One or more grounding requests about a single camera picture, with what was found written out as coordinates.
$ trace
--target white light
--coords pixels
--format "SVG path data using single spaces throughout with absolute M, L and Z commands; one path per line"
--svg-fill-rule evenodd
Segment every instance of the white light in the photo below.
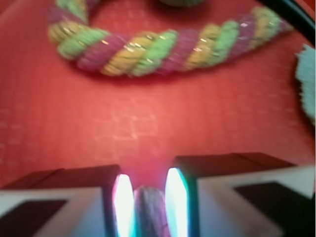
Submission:
M 168 171 L 165 186 L 165 208 L 171 236 L 188 236 L 188 193 L 177 168 Z
M 116 179 L 113 200 L 119 237 L 134 236 L 134 195 L 129 177 L 121 174 Z

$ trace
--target red surface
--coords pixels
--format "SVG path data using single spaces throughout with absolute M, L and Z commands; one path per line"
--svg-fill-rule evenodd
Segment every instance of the red surface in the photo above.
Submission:
M 315 0 L 304 0 L 315 11 Z
M 0 184 L 31 171 L 118 163 L 134 187 L 164 187 L 176 155 L 263 152 L 313 163 L 315 133 L 301 112 L 288 33 L 214 69 L 168 77 L 84 74 L 47 39 L 52 0 L 19 0 L 0 18 Z M 174 9 L 106 0 L 93 25 L 127 33 L 200 28 L 247 13 L 254 0 Z

